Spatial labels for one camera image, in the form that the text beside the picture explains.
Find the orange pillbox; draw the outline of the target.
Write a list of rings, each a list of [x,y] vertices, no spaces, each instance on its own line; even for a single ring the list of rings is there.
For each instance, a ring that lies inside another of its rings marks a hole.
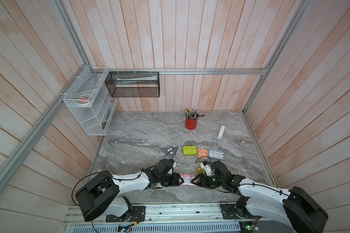
[[[197,149],[197,157],[199,158],[207,158],[209,151],[207,149],[198,148]]]

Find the small yellow pillbox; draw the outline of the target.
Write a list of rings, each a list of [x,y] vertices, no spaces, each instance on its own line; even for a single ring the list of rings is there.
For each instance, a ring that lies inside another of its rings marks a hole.
[[[198,166],[195,171],[197,174],[206,174],[206,171],[201,166]]]

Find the green lid white pillbox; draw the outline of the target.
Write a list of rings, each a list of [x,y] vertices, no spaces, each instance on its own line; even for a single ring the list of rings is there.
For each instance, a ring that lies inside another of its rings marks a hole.
[[[193,156],[193,155],[197,155],[198,150],[196,146],[183,146],[182,147],[182,152],[183,155],[185,156]]]

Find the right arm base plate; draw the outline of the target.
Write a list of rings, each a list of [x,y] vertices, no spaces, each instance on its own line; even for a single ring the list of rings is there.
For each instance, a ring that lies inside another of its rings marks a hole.
[[[254,216],[250,214],[247,209],[237,204],[229,204],[227,202],[221,202],[219,207],[222,212],[224,220],[231,219],[261,219],[261,216]]]

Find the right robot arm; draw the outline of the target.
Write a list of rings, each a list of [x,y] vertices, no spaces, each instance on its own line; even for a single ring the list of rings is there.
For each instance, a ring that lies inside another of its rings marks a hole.
[[[205,164],[205,173],[191,183],[207,189],[223,188],[239,196],[232,213],[240,219],[264,217],[292,227],[297,233],[321,233],[329,215],[302,188],[272,187],[232,174],[221,161]]]

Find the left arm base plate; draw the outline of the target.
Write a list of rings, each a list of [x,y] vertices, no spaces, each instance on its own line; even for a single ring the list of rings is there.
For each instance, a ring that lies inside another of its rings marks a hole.
[[[146,207],[145,206],[133,206],[129,207],[128,211],[121,217],[114,215],[107,215],[106,222],[108,223],[128,223],[137,222],[140,223],[145,220]]]

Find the blue pillbox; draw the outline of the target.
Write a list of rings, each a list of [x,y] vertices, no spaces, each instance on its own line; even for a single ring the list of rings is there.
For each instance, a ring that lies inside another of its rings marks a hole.
[[[208,156],[214,159],[225,160],[226,152],[223,150],[208,149]]]

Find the red pillbox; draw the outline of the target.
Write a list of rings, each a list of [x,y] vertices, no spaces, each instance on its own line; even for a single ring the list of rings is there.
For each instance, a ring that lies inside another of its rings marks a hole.
[[[184,181],[182,185],[195,186],[195,184],[192,183],[192,180],[196,177],[196,174],[180,173],[180,176]]]

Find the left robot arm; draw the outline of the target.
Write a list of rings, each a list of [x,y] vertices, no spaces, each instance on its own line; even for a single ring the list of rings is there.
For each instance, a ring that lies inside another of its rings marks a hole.
[[[162,159],[153,166],[129,175],[112,175],[107,170],[94,173],[94,177],[75,194],[84,221],[93,221],[101,215],[113,215],[126,220],[132,213],[132,207],[123,194],[180,186],[184,180],[179,173],[174,172],[175,164],[173,159]]]

